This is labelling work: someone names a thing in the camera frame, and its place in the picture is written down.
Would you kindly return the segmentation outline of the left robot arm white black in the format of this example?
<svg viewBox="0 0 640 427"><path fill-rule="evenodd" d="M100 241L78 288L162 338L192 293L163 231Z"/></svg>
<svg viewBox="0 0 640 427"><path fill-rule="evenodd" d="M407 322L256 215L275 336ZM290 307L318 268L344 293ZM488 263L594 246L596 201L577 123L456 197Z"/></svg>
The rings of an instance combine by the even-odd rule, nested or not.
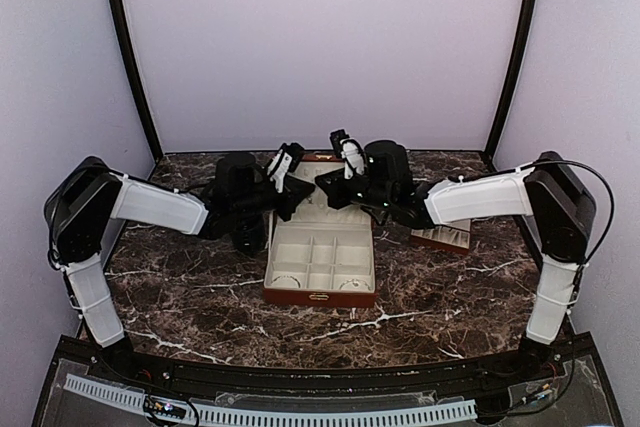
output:
<svg viewBox="0 0 640 427"><path fill-rule="evenodd" d="M85 158L44 205L47 260L62 273L72 306L101 348L103 368L120 383L141 374L140 359L118 343L126 338L104 275L102 240L112 220L174 230L205 240L230 236L247 255L264 248L264 216L292 218L315 190L294 177L302 157L283 145L267 166L254 155L232 152L216 164L213 178L197 194L169 189Z"/></svg>

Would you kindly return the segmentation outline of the dark green cup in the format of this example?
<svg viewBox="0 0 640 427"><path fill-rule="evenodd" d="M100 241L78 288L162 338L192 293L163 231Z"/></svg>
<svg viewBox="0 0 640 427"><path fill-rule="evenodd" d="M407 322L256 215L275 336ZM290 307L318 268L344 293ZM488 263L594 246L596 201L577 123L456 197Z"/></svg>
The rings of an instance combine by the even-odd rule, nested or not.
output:
<svg viewBox="0 0 640 427"><path fill-rule="evenodd" d="M230 233L234 248L245 255L255 256L266 245L265 223L262 216L243 219Z"/></svg>

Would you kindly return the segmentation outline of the red wooden jewelry box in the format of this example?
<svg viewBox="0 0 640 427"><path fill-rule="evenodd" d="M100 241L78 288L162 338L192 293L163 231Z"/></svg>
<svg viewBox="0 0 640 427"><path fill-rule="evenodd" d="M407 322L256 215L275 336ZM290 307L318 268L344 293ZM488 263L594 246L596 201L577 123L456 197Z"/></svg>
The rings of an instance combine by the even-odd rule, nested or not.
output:
<svg viewBox="0 0 640 427"><path fill-rule="evenodd" d="M316 188L290 221L268 217L263 298L276 305L371 308L376 300L372 222L356 206L335 210Z"/></svg>

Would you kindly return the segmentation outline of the red jewelry tray cream insert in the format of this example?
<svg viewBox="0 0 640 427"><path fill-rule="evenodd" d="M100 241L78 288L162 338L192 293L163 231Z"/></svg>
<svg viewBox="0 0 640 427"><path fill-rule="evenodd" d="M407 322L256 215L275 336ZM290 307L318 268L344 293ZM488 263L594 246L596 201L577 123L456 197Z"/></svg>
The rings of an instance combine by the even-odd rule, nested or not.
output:
<svg viewBox="0 0 640 427"><path fill-rule="evenodd" d="M409 242L466 255L470 251L471 221L460 220L432 229L412 230Z"/></svg>

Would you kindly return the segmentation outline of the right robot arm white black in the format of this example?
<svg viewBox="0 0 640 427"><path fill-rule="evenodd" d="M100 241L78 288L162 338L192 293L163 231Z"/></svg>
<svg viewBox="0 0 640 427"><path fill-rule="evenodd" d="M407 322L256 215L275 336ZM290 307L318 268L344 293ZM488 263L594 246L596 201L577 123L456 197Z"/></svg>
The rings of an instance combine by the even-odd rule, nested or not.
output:
<svg viewBox="0 0 640 427"><path fill-rule="evenodd" d="M337 131L332 146L344 166L317 176L315 183L333 209L355 205L378 223L392 219L414 230L485 217L533 218L542 271L524 334L532 342L511 357L510 371L530 381L545 369L549 352L544 345L556 340L577 301L583 272L600 247L590 241L595 198L574 172L581 163L547 151L512 169L419 183L405 147L394 141L360 146Z"/></svg>

